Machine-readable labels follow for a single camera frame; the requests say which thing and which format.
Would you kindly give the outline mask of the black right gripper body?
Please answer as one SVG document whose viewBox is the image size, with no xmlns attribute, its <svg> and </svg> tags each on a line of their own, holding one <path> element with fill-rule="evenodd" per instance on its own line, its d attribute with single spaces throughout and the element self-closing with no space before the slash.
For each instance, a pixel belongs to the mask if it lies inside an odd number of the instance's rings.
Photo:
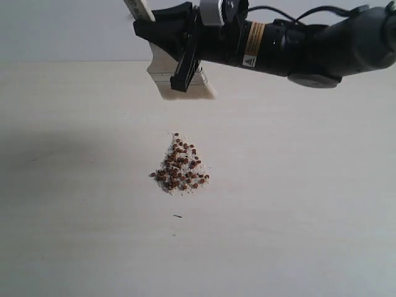
<svg viewBox="0 0 396 297">
<path fill-rule="evenodd" d="M 208 27 L 202 23 L 199 6 L 191 12 L 187 46 L 178 61 L 175 73 L 170 78 L 171 88 L 186 92 L 201 61 L 227 66 L 242 65 L 242 50 L 245 20 L 234 19 L 222 27 Z"/>
</svg>

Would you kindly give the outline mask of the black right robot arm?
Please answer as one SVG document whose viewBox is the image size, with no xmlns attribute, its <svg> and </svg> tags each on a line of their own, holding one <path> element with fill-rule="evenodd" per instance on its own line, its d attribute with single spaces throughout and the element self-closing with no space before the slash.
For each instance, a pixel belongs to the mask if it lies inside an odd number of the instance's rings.
<svg viewBox="0 0 396 297">
<path fill-rule="evenodd" d="M 253 22 L 247 1 L 184 2 L 155 11 L 145 1 L 126 4 L 135 34 L 152 50 L 148 73 L 158 87 L 178 92 L 207 85 L 203 61 L 286 77 L 310 88 L 334 88 L 346 76 L 395 63 L 394 1 L 384 7 L 310 10 L 340 16 L 333 25 L 307 25 L 286 13 L 269 24 Z"/>
</svg>

